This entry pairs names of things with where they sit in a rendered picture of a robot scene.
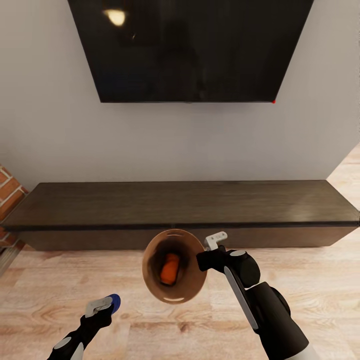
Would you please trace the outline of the can of soda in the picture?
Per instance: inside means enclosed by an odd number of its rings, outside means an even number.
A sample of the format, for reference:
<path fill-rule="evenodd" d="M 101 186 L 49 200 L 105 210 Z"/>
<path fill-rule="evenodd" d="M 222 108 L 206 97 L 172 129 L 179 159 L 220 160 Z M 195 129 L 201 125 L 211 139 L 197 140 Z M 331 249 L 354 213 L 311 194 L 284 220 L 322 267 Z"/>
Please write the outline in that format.
<path fill-rule="evenodd" d="M 164 258 L 162 271 L 160 273 L 160 281 L 169 285 L 173 285 L 176 281 L 181 255 L 176 251 L 169 251 Z"/>
<path fill-rule="evenodd" d="M 109 305 L 106 305 L 106 306 L 99 307 L 99 308 L 97 308 L 97 310 L 102 311 L 102 310 L 108 309 L 112 304 L 114 304 L 114 309 L 111 313 L 113 315 L 121 306 L 121 298 L 116 293 L 111 294 L 110 297 L 112 298 L 112 303 Z"/>

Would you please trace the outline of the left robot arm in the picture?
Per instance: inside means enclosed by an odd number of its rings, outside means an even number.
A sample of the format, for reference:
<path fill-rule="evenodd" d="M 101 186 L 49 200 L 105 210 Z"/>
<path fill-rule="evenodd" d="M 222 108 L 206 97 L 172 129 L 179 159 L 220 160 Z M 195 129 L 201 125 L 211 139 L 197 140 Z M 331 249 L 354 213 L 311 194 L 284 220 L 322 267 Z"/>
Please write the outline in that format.
<path fill-rule="evenodd" d="M 112 302 L 113 298 L 110 296 L 88 302 L 85 315 L 80 318 L 80 327 L 58 342 L 47 360 L 82 360 L 84 350 L 97 332 L 112 323 L 114 303 L 107 309 L 97 308 L 108 306 Z"/>

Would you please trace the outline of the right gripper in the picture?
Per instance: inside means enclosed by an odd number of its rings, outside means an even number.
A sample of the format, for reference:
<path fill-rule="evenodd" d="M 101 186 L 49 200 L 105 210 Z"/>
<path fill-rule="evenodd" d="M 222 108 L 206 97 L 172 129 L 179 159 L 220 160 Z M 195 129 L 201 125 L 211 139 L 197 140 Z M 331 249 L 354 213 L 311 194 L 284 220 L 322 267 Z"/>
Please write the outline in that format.
<path fill-rule="evenodd" d="M 204 272 L 211 268 L 218 270 L 216 266 L 216 258 L 221 252 L 227 252 L 224 245 L 218 246 L 218 249 L 204 251 L 196 255 L 200 271 Z"/>

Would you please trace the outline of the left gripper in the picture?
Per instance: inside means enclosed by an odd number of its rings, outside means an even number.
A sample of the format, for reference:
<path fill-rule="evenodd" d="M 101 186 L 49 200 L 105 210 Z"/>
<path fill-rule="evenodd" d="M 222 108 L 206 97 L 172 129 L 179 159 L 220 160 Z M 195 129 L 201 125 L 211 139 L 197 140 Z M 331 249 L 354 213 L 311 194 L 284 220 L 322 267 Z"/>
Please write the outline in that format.
<path fill-rule="evenodd" d="M 89 326 L 93 332 L 93 339 L 101 328 L 107 327 L 112 323 L 111 313 L 113 312 L 114 307 L 115 305 L 113 303 L 109 308 L 99 310 L 98 313 L 92 317 L 85 317 L 85 315 L 83 315 L 80 318 L 80 327 L 83 325 Z"/>

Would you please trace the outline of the trash can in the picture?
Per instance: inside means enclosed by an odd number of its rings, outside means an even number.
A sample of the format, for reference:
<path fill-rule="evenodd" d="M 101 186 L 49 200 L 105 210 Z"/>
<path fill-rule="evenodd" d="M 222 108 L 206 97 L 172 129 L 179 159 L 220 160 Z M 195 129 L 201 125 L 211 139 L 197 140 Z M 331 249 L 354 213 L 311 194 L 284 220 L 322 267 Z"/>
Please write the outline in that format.
<path fill-rule="evenodd" d="M 178 232 L 183 235 L 168 235 Z M 180 254 L 179 268 L 173 285 L 160 281 L 160 274 L 167 252 Z M 181 304 L 191 300 L 206 282 L 208 270 L 199 269 L 196 255 L 206 249 L 197 237 L 183 229 L 169 229 L 156 235 L 147 246 L 142 261 L 142 275 L 150 292 L 158 299 L 169 304 Z M 180 299 L 169 301 L 166 299 Z"/>

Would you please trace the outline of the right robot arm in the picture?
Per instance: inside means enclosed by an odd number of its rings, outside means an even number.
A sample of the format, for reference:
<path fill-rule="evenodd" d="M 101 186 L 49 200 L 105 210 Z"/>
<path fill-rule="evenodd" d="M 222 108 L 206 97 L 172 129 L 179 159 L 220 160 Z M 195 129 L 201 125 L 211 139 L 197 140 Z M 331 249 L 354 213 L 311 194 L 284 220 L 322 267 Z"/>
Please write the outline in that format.
<path fill-rule="evenodd" d="M 196 255 L 200 271 L 213 268 L 226 275 L 269 360 L 322 360 L 291 318 L 282 294 L 267 282 L 258 284 L 261 272 L 254 258 L 245 250 L 226 251 L 224 245 L 217 245 L 227 237 L 221 231 L 205 238 L 209 247 Z"/>

